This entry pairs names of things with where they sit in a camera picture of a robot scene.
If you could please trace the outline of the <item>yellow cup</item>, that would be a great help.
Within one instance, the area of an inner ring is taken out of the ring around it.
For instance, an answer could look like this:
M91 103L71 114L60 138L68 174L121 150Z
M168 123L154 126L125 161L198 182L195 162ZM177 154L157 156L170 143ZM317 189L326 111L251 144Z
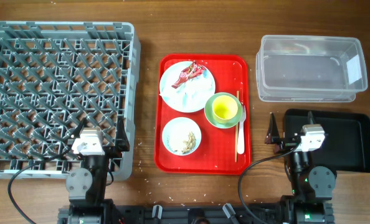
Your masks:
M237 101L230 95L220 95L212 102L213 117L218 123L228 123L237 111Z

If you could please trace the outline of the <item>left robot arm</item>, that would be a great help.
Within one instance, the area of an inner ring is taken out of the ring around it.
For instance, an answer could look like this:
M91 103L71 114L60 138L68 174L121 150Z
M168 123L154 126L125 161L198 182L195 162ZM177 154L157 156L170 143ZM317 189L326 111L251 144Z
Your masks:
M83 165L71 171L65 180L70 205L59 210L57 223L124 223L113 200L105 198L105 190L108 176L113 175L110 160L130 150L125 123L123 118L117 119L112 146L104 146L102 131L87 128L86 123L85 118L81 120L67 141L69 149L81 156Z

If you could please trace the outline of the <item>small light blue bowl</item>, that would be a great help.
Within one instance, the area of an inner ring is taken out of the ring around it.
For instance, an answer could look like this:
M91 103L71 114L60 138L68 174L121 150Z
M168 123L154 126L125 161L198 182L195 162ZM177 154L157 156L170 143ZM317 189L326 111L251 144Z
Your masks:
M201 144L202 134L197 123L190 118L178 117L169 121L161 139L168 152L175 156L188 156Z

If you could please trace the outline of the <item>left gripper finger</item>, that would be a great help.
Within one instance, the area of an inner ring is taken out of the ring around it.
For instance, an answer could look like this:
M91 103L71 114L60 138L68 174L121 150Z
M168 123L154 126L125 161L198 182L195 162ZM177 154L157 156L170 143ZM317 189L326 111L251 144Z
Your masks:
M83 118L81 120L80 124L72 132L71 138L73 138L73 139L79 138L80 137L80 133L82 132L82 130L83 130L84 126L86 125L86 123L87 123L87 119L86 118Z
M123 117L118 117L115 131L115 149L117 151L129 151L130 143L125 131L125 122Z

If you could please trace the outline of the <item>red snack wrapper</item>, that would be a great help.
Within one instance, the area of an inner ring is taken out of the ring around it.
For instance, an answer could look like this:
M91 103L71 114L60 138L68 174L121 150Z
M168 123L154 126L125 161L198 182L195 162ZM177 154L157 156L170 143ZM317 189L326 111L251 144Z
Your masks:
M205 70L206 70L205 66L201 65L199 62L194 60L192 64L190 64L190 66L186 67L181 71L181 73L179 74L179 78L171 86L174 89L177 89L183 83L186 83L188 80L191 80L202 75Z

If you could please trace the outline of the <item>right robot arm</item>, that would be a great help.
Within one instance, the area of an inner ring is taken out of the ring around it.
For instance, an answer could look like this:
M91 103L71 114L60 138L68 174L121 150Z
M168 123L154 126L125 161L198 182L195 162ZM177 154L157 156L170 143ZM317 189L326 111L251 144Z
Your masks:
M312 152L320 149L326 133L317 124L312 112L308 124L299 133L280 137L277 122L270 115L265 144L275 146L274 153L282 156L292 194L284 195L275 206L276 223L333 223L333 209L327 203L333 197L336 174L326 166L314 165Z

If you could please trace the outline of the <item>food scraps and rice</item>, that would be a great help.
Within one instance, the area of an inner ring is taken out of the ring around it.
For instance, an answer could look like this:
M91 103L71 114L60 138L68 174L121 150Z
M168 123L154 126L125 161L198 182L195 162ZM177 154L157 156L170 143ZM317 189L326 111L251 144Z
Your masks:
M192 131L172 134L169 137L169 146L176 154L188 154L196 145L196 137Z

